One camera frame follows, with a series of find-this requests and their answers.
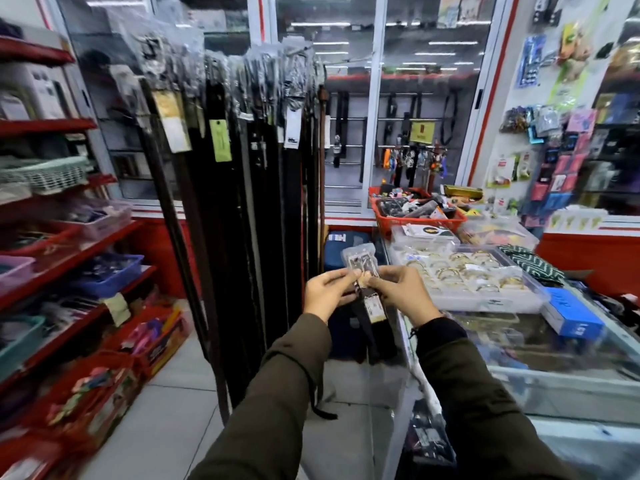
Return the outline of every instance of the red metal shelving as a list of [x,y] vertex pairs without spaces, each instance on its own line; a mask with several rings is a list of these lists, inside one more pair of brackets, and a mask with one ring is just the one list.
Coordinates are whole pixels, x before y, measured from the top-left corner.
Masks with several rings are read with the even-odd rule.
[[46,47],[11,37],[0,37],[1,62],[33,62],[50,67],[75,62],[73,55],[61,48]]
[[117,242],[126,237],[128,234],[132,233],[140,226],[142,226],[142,222],[133,221],[131,224],[117,230],[113,234],[105,237],[103,240],[94,242],[92,245],[80,251],[78,254],[75,254],[64,261],[60,261],[60,263],[53,266],[52,268],[43,271],[40,274],[37,274],[32,280],[26,282],[22,286],[12,290],[4,296],[0,296],[0,310],[4,310],[14,303],[17,303],[21,299],[27,298],[32,293],[35,293],[43,286],[58,279],[60,276],[75,268],[80,263],[107,249],[107,247],[112,245],[114,242]]
[[[149,278],[149,276],[155,273],[156,270],[157,266],[149,266],[137,279],[125,286],[120,292],[126,294],[129,291],[132,291],[136,286],[144,282]],[[0,394],[9,389],[9,387],[15,384],[15,382],[19,379],[28,376],[37,365],[53,355],[53,353],[55,353],[57,350],[59,350],[60,347],[66,344],[69,339],[75,337],[76,334],[87,327],[87,325],[96,321],[98,318],[100,318],[100,316],[102,316],[102,314],[105,314],[107,312],[108,309],[106,305],[98,305],[84,317],[77,320],[71,326],[60,332],[59,335],[55,336],[52,340],[41,347],[34,355],[29,357],[24,363],[24,368],[21,371],[14,372],[11,376],[5,379],[4,382],[0,383]]]
[[89,118],[72,120],[0,121],[0,137],[24,136],[34,133],[77,133],[97,128]]

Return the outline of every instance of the person's left hand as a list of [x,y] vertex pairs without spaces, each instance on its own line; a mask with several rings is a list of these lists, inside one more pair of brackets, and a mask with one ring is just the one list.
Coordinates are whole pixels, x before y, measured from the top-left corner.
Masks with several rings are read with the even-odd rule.
[[324,323],[329,322],[329,317],[336,307],[356,299],[353,283],[361,274],[359,269],[349,271],[347,268],[342,268],[311,278],[307,282],[303,313],[313,313]]

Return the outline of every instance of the green tag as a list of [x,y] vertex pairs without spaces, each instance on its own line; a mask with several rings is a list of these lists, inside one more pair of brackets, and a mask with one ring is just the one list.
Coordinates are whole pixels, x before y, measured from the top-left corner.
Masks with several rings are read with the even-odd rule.
[[209,126],[211,126],[211,137],[213,139],[213,151],[216,153],[216,161],[230,162],[231,143],[229,142],[227,120],[209,120]]

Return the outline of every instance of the green jacket sleeve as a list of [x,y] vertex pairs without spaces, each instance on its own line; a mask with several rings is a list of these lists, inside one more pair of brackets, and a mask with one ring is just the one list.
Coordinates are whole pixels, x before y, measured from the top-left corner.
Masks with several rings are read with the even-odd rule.
[[307,408],[330,350],[325,323],[301,315],[267,351],[244,400],[189,480],[294,480]]
[[539,439],[469,339],[445,343],[419,358],[442,405],[464,477],[481,472],[483,478],[500,480],[576,478]]

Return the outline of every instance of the jewelry display tray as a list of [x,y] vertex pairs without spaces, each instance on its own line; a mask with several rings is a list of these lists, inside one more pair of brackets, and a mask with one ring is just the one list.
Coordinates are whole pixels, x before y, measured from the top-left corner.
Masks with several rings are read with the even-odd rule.
[[[452,256],[456,253],[464,253],[469,256],[471,261],[473,253],[483,251],[488,253],[495,259],[501,267],[519,268],[516,263],[509,259],[503,252],[495,246],[471,246],[468,244],[459,244],[457,246],[442,246],[434,243],[434,246],[420,245],[414,249],[412,246],[400,246],[393,244],[390,247],[390,259],[393,264],[406,266],[411,260],[423,261],[428,263],[430,259],[434,259],[430,253],[436,253],[443,256],[443,260],[448,260],[446,256]],[[452,289],[451,285],[447,285],[437,279],[436,274],[425,265],[426,273],[421,272],[423,282],[431,296],[431,300],[441,310],[457,311],[457,312],[503,312],[503,313],[539,313],[540,309],[551,299],[549,293],[539,282],[535,281],[530,275],[521,270],[523,290],[504,289],[489,287],[489,289],[475,290],[468,285],[468,281],[464,280],[467,290]]]

